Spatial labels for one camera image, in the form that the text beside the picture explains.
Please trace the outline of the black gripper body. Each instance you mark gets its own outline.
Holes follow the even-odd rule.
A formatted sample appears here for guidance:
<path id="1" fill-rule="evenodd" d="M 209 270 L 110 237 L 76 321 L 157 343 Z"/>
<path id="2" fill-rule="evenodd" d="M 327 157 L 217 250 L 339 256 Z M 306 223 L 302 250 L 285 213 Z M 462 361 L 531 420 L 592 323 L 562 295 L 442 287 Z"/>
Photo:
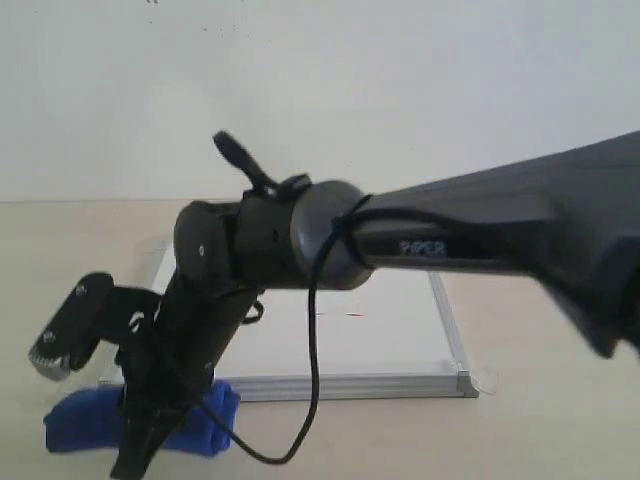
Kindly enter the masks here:
<path id="1" fill-rule="evenodd" d="M 214 369 L 260 291 L 204 291 L 175 273 L 152 324 L 140 328 L 150 363 L 138 379 L 125 366 L 127 402 L 139 408 L 185 409 L 213 380 Z"/>

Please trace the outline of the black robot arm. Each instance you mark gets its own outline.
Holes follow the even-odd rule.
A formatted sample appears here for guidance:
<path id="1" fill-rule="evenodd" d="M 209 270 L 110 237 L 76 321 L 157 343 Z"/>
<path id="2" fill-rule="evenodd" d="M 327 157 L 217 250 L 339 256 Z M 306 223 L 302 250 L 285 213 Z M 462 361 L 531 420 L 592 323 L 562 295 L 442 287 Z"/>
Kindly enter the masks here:
<path id="1" fill-rule="evenodd" d="M 229 133 L 214 143 L 252 187 L 176 219 L 168 287 L 138 322 L 141 348 L 118 356 L 114 479 L 145 475 L 269 289 L 352 290 L 380 268 L 528 276 L 598 355 L 639 342 L 637 133 L 373 195 L 305 175 L 276 182 Z"/>

